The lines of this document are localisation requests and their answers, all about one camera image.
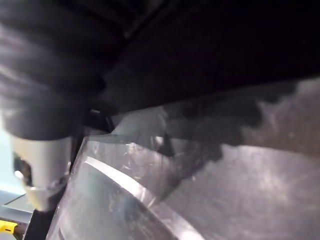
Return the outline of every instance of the light blue background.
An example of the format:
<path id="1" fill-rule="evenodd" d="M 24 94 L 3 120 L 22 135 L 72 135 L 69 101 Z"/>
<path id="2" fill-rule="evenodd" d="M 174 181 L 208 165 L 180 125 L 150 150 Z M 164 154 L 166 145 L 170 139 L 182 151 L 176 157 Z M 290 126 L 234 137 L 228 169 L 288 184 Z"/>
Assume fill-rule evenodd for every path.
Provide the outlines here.
<path id="1" fill-rule="evenodd" d="M 13 172 L 13 157 L 8 134 L 0 128 L 0 190 L 13 194 L 25 193 Z"/>

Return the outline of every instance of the black fabric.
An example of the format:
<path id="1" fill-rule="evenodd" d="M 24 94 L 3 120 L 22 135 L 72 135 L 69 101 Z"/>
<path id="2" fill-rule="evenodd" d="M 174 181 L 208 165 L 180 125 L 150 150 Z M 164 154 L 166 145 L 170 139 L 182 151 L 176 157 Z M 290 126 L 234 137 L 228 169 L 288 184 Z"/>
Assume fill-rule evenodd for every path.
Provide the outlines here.
<path id="1" fill-rule="evenodd" d="M 106 74 L 114 114 L 250 85 L 318 76 L 311 1 L 170 1 Z"/>
<path id="2" fill-rule="evenodd" d="M 155 8 L 123 3 L 0 2 L 0 105 L 11 134 L 53 140 L 75 132 L 105 87 L 103 73 Z"/>

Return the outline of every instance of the yellow object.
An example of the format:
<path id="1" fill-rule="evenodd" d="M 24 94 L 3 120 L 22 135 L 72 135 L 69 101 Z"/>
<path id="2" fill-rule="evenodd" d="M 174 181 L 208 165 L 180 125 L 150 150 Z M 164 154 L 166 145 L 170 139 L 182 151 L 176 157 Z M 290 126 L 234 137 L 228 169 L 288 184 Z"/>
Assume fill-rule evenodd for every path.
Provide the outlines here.
<path id="1" fill-rule="evenodd" d="M 14 234 L 17 223 L 0 220 L 0 233 Z"/>

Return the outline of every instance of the scratched plastic surface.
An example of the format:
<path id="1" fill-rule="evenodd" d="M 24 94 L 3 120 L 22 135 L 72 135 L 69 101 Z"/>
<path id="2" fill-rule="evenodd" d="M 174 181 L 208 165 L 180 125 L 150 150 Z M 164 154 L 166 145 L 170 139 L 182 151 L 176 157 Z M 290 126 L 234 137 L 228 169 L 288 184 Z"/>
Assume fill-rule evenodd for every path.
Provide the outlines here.
<path id="1" fill-rule="evenodd" d="M 308 80 L 115 117 L 83 143 L 47 239 L 318 240 L 319 92 Z"/>

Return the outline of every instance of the black sleeve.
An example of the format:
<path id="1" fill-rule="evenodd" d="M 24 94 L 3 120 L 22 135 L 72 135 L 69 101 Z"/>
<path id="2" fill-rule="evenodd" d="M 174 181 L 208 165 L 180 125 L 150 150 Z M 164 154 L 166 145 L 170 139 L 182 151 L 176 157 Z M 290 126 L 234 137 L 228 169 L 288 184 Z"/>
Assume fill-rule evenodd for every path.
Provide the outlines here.
<path id="1" fill-rule="evenodd" d="M 104 88 L 126 39 L 159 0 L 0 2 L 0 98 L 6 129 L 33 140 L 71 134 Z"/>

